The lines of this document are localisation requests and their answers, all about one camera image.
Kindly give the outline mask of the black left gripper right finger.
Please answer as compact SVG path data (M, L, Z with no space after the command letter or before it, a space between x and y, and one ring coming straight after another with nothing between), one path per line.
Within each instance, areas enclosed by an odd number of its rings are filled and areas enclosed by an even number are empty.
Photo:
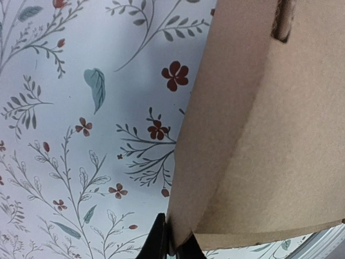
M177 259L206 259L194 234L176 251Z

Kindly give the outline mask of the brown cardboard box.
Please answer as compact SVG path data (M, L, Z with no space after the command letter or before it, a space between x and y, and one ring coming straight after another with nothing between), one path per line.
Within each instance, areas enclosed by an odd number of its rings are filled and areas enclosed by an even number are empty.
M175 148L172 248L344 221L344 1L218 1Z

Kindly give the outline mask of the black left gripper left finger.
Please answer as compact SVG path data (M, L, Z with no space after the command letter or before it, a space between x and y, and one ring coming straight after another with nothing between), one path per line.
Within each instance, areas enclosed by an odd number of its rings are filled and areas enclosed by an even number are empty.
M151 227L137 259L166 259L168 253L168 225L165 214L159 213Z

